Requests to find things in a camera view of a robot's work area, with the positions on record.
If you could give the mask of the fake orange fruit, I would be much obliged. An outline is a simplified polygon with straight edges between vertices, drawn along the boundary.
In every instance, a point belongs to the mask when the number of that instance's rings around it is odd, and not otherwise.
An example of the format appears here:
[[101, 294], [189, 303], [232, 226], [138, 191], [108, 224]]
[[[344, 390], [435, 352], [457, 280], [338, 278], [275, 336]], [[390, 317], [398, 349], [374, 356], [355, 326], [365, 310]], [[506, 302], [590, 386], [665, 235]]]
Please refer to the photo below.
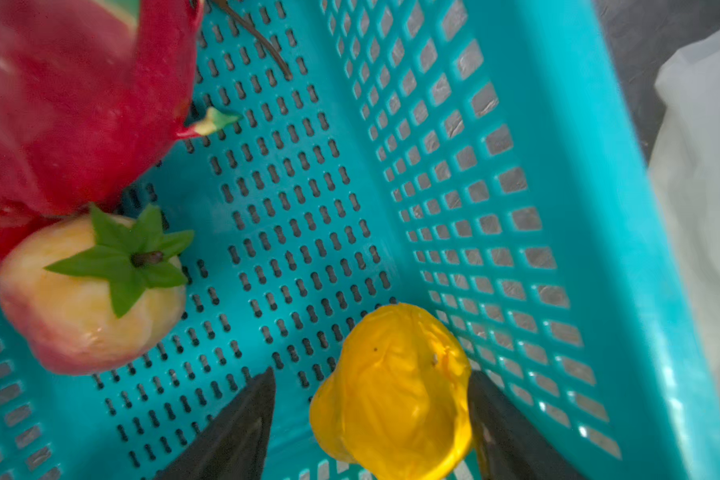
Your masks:
[[310, 404], [317, 443], [378, 479], [443, 479], [472, 446], [460, 343], [409, 304], [368, 314], [345, 339], [336, 369]]

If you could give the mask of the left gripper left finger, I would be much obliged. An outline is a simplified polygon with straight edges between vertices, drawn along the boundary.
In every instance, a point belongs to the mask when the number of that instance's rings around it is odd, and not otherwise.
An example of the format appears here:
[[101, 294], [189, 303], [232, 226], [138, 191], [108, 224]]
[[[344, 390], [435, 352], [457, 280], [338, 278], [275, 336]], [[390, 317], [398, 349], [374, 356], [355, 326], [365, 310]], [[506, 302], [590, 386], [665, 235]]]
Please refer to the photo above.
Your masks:
[[166, 469], [159, 479], [259, 480], [275, 407], [272, 369], [251, 382]]

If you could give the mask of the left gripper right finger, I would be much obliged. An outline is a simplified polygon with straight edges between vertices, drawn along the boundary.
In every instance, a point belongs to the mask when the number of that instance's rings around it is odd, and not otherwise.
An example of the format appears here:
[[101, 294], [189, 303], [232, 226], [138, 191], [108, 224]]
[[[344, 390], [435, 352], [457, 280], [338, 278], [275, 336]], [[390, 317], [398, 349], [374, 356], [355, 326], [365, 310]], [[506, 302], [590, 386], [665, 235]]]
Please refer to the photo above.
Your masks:
[[482, 479], [583, 477], [485, 373], [471, 373], [467, 401]]

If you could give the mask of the white plastic bag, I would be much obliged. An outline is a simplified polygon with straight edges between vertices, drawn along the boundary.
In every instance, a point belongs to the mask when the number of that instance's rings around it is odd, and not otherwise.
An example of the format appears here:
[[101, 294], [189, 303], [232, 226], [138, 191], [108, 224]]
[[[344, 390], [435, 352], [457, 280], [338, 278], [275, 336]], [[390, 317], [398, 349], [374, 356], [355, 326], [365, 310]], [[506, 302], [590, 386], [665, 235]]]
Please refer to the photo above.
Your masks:
[[720, 30], [677, 50], [655, 89], [649, 175], [720, 397]]

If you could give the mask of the fake peach with leaves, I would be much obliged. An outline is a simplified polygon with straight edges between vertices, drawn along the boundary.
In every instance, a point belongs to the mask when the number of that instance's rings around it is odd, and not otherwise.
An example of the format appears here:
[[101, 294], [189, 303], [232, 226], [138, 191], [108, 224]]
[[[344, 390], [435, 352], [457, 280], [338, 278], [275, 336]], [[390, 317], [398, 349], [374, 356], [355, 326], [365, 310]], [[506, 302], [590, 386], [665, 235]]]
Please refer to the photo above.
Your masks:
[[167, 232], [161, 209], [86, 213], [44, 227], [0, 265], [0, 308], [37, 361], [61, 375], [119, 368], [155, 347], [185, 312], [179, 259], [192, 230]]

